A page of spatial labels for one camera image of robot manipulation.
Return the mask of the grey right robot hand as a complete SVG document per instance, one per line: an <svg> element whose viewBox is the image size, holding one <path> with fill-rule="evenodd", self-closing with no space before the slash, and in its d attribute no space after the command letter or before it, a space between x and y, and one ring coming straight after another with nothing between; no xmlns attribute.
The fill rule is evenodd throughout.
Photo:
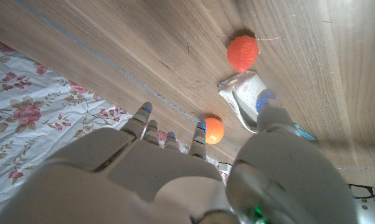
<svg viewBox="0 0 375 224"><path fill-rule="evenodd" d="M351 191L303 138L275 94L257 95L258 131L223 181L206 161L199 121L187 154L158 143L152 105L119 130L102 128L39 165L0 223L356 223Z"/></svg>

